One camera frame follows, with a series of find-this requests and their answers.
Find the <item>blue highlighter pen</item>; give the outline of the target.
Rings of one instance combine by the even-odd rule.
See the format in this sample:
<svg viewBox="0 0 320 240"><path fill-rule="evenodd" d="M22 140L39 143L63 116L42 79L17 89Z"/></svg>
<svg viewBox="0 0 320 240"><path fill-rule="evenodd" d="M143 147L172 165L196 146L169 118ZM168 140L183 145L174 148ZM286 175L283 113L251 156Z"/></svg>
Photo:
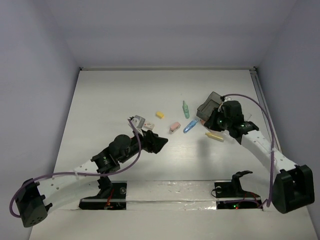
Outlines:
<svg viewBox="0 0 320 240"><path fill-rule="evenodd" d="M192 120L192 121L183 129L183 133L186 134L187 132L189 132L197 123L198 123L198 119Z"/></svg>

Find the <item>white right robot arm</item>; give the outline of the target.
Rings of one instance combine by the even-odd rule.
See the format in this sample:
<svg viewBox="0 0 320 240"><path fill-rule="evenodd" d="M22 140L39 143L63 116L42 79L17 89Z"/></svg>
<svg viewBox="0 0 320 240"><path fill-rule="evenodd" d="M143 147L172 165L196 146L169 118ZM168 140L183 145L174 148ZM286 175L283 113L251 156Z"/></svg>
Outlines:
<svg viewBox="0 0 320 240"><path fill-rule="evenodd" d="M205 126L213 131L227 131L243 148L269 169L269 193L265 201L282 214L311 205L315 201L313 172L298 165L275 148L275 137L267 140L257 125L246 121L241 104L221 97Z"/></svg>

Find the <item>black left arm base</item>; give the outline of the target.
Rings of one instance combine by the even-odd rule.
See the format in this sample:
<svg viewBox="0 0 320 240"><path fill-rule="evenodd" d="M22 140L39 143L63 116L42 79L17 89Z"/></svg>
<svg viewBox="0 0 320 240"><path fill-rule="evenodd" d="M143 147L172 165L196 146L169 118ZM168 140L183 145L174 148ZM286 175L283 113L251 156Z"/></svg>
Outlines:
<svg viewBox="0 0 320 240"><path fill-rule="evenodd" d="M109 181L104 191L100 189L97 195L82 198L78 207L81 210L126 210L126 197L126 181Z"/></svg>

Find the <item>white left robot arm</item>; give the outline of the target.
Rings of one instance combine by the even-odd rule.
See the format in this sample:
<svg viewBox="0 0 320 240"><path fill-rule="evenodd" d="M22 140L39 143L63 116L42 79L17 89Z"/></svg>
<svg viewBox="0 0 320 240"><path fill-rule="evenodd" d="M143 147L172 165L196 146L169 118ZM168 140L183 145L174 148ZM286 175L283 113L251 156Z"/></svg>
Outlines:
<svg viewBox="0 0 320 240"><path fill-rule="evenodd" d="M133 133L133 137L116 136L108 147L73 170L24 181L9 202L10 214L30 228L53 211L86 198L91 190L96 198L107 197L112 189L109 177L129 169L121 164L131 158L138 160L142 151L157 154L169 141L151 130Z"/></svg>

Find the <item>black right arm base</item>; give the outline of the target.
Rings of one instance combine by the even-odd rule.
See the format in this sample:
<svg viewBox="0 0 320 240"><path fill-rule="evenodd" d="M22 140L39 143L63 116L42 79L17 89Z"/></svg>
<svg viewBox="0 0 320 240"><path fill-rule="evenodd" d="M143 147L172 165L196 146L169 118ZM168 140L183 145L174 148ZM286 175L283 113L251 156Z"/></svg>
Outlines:
<svg viewBox="0 0 320 240"><path fill-rule="evenodd" d="M234 173L230 180L216 181L210 195L216 199L218 210L263 209L261 196L242 188L240 178L252 174L250 170Z"/></svg>

